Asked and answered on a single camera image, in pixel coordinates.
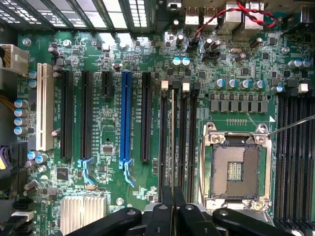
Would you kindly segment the RAM slot with white latches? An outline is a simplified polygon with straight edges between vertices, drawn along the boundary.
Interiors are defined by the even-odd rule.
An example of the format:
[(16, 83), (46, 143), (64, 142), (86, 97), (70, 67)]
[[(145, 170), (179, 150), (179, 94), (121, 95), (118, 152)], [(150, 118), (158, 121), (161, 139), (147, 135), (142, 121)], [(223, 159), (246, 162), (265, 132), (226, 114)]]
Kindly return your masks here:
[(180, 99), (179, 116), (179, 152), (178, 152), (178, 184), (182, 191), (185, 185), (185, 157), (187, 135), (187, 105), (190, 91), (190, 83), (183, 82)]
[(304, 198), (304, 157), (305, 157), (305, 124), (299, 125), (299, 146), (298, 146), (298, 195), (297, 195), (297, 221), (303, 220), (303, 198)]
[(166, 139), (167, 139), (167, 96), (168, 81), (161, 81), (161, 100), (160, 100), (160, 131), (159, 131), (159, 181), (158, 181), (158, 201), (162, 199), (162, 187), (165, 183), (165, 159), (166, 159)]

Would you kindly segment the RAM slot with black latches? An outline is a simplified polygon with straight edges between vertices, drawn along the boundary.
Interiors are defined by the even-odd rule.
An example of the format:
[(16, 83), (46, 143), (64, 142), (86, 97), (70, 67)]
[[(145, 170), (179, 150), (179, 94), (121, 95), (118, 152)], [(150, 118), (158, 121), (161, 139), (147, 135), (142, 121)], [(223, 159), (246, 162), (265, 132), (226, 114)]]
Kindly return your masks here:
[(171, 91), (172, 91), (172, 89), (175, 90), (175, 106), (176, 106), (175, 107), (175, 111), (176, 111), (176, 114), (175, 114), (175, 185), (174, 185), (174, 187), (175, 187), (175, 186), (177, 186), (177, 180), (178, 180), (178, 177), (177, 177), (178, 161), (177, 161), (176, 157), (177, 157), (177, 140), (178, 140), (178, 128), (177, 128), (177, 113), (178, 112), (177, 112), (177, 108), (178, 108), (178, 93), (180, 91), (180, 82), (179, 81), (173, 81), (172, 85), (171, 85)]
[[(297, 87), (289, 87), (287, 92), (287, 124), (296, 122), (296, 98), (298, 96)], [(287, 173), (287, 220), (292, 221), (294, 218), (294, 184), (295, 184), (295, 146), (296, 131), (294, 127), (287, 130), (287, 147), (286, 158), (288, 161)]]
[[(278, 96), (279, 105), (278, 105), (278, 129), (286, 126), (286, 104), (285, 97), (282, 95)], [(277, 168), (276, 168), (276, 210), (275, 210), (275, 218), (277, 221), (282, 221), (284, 216), (284, 181), (285, 181), (285, 157), (284, 157), (284, 149), (285, 149), (285, 132), (280, 131), (277, 134)]]
[(194, 197), (194, 173), (195, 173), (195, 139), (196, 139), (196, 110), (197, 98), (199, 96), (200, 83), (194, 82), (190, 94), (190, 123), (189, 123), (189, 202), (193, 202)]

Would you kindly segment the CPU socket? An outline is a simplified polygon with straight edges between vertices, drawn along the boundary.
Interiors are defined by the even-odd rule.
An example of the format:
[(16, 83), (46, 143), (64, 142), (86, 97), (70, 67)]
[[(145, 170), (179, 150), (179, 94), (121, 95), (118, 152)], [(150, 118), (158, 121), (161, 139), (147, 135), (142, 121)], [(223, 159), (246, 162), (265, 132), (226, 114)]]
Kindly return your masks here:
[(272, 140), (265, 123), (254, 131), (219, 131), (206, 123), (199, 164), (199, 202), (209, 212), (269, 210)]

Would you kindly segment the silver finned heat sink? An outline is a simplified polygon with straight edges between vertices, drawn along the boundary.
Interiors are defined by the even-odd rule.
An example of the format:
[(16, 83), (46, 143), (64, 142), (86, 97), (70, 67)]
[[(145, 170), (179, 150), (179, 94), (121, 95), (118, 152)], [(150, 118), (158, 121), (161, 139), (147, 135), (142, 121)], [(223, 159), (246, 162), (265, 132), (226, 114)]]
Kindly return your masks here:
[(67, 235), (106, 216), (107, 199), (96, 196), (66, 196), (60, 205), (60, 231)]

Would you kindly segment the long black expansion slot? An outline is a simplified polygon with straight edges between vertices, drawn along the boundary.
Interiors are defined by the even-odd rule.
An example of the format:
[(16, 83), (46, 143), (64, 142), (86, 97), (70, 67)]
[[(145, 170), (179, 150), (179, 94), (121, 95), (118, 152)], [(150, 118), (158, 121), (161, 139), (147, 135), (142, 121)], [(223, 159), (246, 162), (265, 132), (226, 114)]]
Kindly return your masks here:
[(90, 179), (92, 157), (92, 127), (93, 127), (93, 73), (81, 73), (81, 135), (79, 166), (83, 169), (83, 179), (87, 185), (94, 185)]
[(151, 73), (142, 73), (142, 107), (141, 107), (141, 156), (140, 160), (150, 160), (150, 135), (151, 135), (151, 105), (152, 88)]
[(73, 74), (63, 72), (61, 87), (61, 158), (70, 160), (73, 151)]

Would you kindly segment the blue expansion slot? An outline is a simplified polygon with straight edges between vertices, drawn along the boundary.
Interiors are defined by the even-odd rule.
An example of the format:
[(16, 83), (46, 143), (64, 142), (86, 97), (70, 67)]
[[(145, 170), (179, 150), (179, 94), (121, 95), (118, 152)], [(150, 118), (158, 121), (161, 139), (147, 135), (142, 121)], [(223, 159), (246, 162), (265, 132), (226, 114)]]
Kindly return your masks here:
[(121, 86), (121, 118), (120, 118), (120, 159), (119, 168), (123, 170), (125, 181), (133, 188), (130, 180), (130, 119), (132, 102), (132, 73), (122, 72)]

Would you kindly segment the steel locking lever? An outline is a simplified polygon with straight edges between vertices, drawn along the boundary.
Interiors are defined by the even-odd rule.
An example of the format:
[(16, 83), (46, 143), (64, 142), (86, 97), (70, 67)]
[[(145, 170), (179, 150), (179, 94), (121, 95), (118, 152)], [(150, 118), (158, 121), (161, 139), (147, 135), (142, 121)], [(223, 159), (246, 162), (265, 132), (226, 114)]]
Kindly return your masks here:
[(300, 124), (303, 124), (303, 123), (305, 123), (305, 122), (311, 121), (311, 120), (313, 120), (313, 119), (315, 119), (315, 115), (311, 115), (311, 116), (306, 117), (306, 118), (304, 118), (304, 119), (302, 119), (302, 120), (299, 120), (299, 121), (297, 121), (297, 122), (294, 122), (294, 123), (292, 123), (292, 124), (290, 124), (290, 125), (287, 125), (287, 126), (285, 126), (285, 127), (279, 128), (279, 129), (277, 129), (277, 130), (275, 130), (275, 131), (272, 131), (272, 132), (268, 133), (268, 137), (271, 137), (271, 136), (273, 136), (273, 135), (275, 135), (275, 134), (278, 134), (278, 133), (280, 133), (280, 132), (282, 132), (282, 131), (285, 131), (285, 130), (287, 130), (287, 129), (293, 128), (293, 127), (295, 127), (295, 126), (297, 126), (297, 125), (300, 125)]

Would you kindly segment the short black expansion slot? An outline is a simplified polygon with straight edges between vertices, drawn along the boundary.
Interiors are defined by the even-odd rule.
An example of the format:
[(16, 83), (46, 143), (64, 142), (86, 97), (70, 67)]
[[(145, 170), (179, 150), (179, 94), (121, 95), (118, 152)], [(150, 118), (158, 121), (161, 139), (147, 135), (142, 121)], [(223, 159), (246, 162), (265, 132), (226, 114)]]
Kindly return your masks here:
[(111, 98), (113, 94), (113, 76), (110, 71), (101, 74), (101, 94), (105, 98)]

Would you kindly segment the white expansion slot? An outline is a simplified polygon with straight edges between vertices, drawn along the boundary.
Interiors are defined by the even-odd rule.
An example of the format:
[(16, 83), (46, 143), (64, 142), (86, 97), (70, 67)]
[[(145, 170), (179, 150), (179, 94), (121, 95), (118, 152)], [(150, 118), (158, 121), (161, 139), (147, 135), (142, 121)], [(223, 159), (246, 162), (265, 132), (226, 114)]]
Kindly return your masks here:
[(36, 150), (47, 151), (53, 148), (54, 129), (54, 78), (52, 66), (37, 64), (36, 101)]

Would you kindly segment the silver USB port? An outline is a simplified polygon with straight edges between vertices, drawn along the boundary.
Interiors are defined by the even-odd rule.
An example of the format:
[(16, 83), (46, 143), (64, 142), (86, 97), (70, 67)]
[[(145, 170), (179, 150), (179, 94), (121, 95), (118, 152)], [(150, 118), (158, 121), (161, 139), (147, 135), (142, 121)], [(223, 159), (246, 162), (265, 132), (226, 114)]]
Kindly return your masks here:
[(185, 8), (185, 24), (197, 26), (199, 24), (199, 8), (186, 7)]
[[(206, 24), (212, 17), (217, 14), (216, 7), (204, 7), (203, 8), (203, 24)], [(215, 26), (218, 24), (217, 18), (214, 18), (208, 26)]]

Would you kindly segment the green computer motherboard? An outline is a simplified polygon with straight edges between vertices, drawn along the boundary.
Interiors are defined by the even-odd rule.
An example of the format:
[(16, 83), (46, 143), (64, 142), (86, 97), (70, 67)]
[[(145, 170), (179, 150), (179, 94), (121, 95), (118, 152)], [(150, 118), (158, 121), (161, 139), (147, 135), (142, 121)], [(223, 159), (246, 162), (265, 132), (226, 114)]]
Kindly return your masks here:
[[(246, 9), (248, 1), (264, 2), (264, 10)], [(197, 26), (185, 24), (186, 7), (199, 8)], [(206, 24), (203, 24), (204, 7), (216, 7), (218, 11)], [(0, 44), (22, 49), (19, 38), (24, 34), (57, 32), (147, 37), (174, 30), (192, 32), (195, 38), (213, 32), (223, 35), (224, 14), (234, 10), (242, 12), (242, 20), (229, 34), (233, 41), (251, 41), (266, 30), (315, 32), (315, 0), (0, 0)], [(262, 14), (264, 20), (258, 20), (250, 12)], [(245, 29), (244, 16), (263, 29)], [(218, 24), (208, 26), (214, 18)], [(31, 236), (26, 225), (34, 218), (33, 199), (22, 196), (29, 182), (24, 159), (28, 148), (14, 131), (18, 79), (27, 78), (28, 74), (0, 69), (0, 147), (10, 146), (12, 157), (12, 166), (0, 170), (0, 236)], [(184, 236), (172, 196), (172, 236)]]

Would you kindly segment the silver rear port block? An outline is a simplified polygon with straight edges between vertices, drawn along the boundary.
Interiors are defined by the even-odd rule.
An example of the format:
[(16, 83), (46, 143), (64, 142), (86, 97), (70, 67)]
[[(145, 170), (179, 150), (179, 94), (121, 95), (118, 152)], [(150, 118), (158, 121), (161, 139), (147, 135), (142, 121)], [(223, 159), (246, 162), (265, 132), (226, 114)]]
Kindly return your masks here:
[(227, 11), (223, 17), (223, 24), (221, 26), (221, 34), (231, 34), (234, 29), (236, 29), (242, 20), (241, 11)]
[[(254, 10), (264, 10), (264, 2), (248, 1), (245, 3), (244, 7), (246, 9), (250, 9), (250, 10), (253, 10), (253, 9)], [(264, 16), (260, 13), (250, 12), (249, 14), (251, 16), (256, 17), (258, 20), (261, 20), (261, 21), (264, 20)], [(246, 30), (262, 30), (263, 26), (253, 22), (247, 16), (244, 16), (244, 28)]]

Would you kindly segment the white power connector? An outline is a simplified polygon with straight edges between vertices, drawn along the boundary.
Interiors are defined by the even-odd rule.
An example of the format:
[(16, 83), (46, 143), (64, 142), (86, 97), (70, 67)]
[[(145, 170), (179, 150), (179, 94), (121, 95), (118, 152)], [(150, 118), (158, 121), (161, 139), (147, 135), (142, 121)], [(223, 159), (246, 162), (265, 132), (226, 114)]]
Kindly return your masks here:
[(27, 75), (29, 54), (13, 44), (0, 44), (0, 69)]

